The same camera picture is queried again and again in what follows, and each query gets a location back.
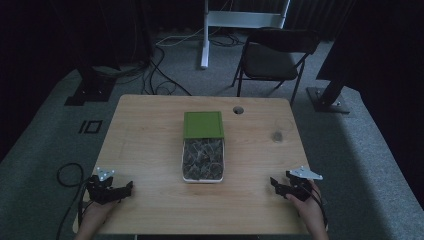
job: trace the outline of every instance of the gray carpet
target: gray carpet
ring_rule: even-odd
[[[330,48],[331,43],[320,44],[307,61],[293,106],[310,166],[325,178],[318,184],[326,199],[330,238],[424,239],[424,213],[359,94],[348,88],[342,92],[351,110],[349,115],[317,113],[313,109],[305,89],[328,84],[316,81],[315,77]],[[229,85],[241,46],[211,45],[207,70],[199,68],[198,41],[185,41],[163,49],[166,56],[160,69],[192,95],[235,96],[236,88]],[[160,52],[156,52],[156,62],[159,56]],[[164,78],[155,75],[152,82],[158,86],[162,81]],[[55,239],[59,223],[76,191],[62,187],[56,180],[56,171],[66,163],[77,162],[88,177],[120,96],[140,94],[143,88],[141,76],[124,77],[118,79],[108,102],[65,107],[67,97],[74,94],[79,82],[80,76],[73,71],[57,84],[0,164],[0,239]],[[278,90],[273,90],[274,85],[245,82],[242,96],[290,98],[293,83],[285,83]],[[173,94],[185,95],[181,89]],[[102,125],[98,133],[80,133],[84,121],[100,120]],[[73,168],[64,174],[69,182],[76,182],[78,178],[79,173]],[[73,238],[71,227],[75,215],[74,206],[64,223],[61,239]],[[309,239],[309,236],[259,238]],[[96,239],[133,239],[133,236],[101,235]]]

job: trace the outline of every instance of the green lid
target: green lid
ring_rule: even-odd
[[[221,112],[185,112],[184,139],[224,138]]]

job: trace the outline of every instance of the table top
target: table top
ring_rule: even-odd
[[[222,113],[220,183],[183,181],[184,112],[189,111]],[[279,142],[273,140],[277,130],[283,136]],[[285,99],[124,95],[96,167],[115,170],[113,187],[134,181],[135,189],[100,233],[307,233],[293,205],[275,194],[269,180],[288,184],[285,171],[300,166],[308,162]]]

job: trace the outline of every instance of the black chair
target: black chair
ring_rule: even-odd
[[[236,80],[239,81],[237,97],[240,97],[243,80],[279,81],[277,89],[284,81],[297,78],[290,100],[293,105],[305,59],[315,52],[319,43],[318,34],[310,30],[257,29],[246,40],[231,85],[234,87]],[[303,53],[297,62],[292,56],[295,53]]]

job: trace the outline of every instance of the metal base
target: metal base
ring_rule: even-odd
[[[97,76],[98,87],[90,92],[84,90],[81,82],[74,96],[68,97],[65,106],[83,106],[85,102],[107,102],[115,86],[116,78]]]
[[[334,101],[333,104],[331,104],[330,106],[325,106],[322,105],[322,103],[320,102],[321,95],[325,91],[325,88],[309,87],[306,88],[306,91],[308,92],[308,95],[314,105],[314,109],[316,112],[331,112],[343,114],[350,113],[350,110],[346,106],[346,103],[341,95],[337,97],[337,100]]]

